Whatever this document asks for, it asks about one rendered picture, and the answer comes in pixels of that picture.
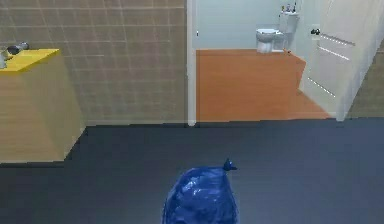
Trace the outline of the blue tied garbage bag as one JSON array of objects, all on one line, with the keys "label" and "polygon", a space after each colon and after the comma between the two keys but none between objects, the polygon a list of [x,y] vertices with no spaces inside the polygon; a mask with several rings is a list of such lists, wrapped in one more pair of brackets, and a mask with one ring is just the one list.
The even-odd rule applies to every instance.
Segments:
[{"label": "blue tied garbage bag", "polygon": [[239,210],[230,171],[237,170],[227,158],[221,166],[200,166],[185,171],[164,201],[161,224],[239,224]]}]

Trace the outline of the white toilet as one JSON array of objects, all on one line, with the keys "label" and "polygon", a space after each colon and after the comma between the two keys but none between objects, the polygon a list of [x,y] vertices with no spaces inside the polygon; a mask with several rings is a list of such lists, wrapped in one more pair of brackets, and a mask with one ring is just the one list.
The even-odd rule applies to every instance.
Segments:
[{"label": "white toilet", "polygon": [[298,20],[297,12],[281,11],[277,29],[257,29],[257,51],[259,53],[278,53],[287,49],[295,35]]}]

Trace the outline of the white room door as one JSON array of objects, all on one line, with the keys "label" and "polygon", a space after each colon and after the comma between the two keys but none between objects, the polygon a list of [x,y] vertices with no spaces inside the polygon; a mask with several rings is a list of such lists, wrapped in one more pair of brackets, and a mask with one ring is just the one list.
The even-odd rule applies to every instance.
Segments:
[{"label": "white room door", "polygon": [[346,118],[384,37],[384,0],[313,0],[308,70],[300,90],[330,117]]}]

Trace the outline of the yellow topped wooden cabinet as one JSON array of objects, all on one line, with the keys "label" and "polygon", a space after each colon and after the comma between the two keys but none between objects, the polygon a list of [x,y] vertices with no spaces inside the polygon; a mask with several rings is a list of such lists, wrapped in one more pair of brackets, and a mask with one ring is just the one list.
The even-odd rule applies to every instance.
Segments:
[{"label": "yellow topped wooden cabinet", "polygon": [[0,55],[0,164],[62,161],[84,130],[60,50]]}]

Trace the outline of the grey metal faucet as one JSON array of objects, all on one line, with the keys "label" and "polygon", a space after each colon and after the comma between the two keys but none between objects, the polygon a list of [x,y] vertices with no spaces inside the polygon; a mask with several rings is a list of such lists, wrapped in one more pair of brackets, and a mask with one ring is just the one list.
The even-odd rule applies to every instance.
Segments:
[{"label": "grey metal faucet", "polygon": [[28,50],[30,48],[27,42],[20,42],[19,44],[8,46],[4,49],[0,49],[0,69],[7,67],[7,62],[21,51]]}]

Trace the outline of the white door frame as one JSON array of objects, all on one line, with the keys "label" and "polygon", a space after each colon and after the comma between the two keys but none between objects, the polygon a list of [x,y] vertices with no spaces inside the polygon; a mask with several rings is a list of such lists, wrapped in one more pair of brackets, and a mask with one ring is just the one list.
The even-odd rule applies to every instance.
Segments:
[{"label": "white door frame", "polygon": [[193,127],[197,122],[196,113],[196,55],[194,40],[196,36],[194,0],[186,0],[186,18],[187,18],[187,78],[188,78],[188,125]]}]

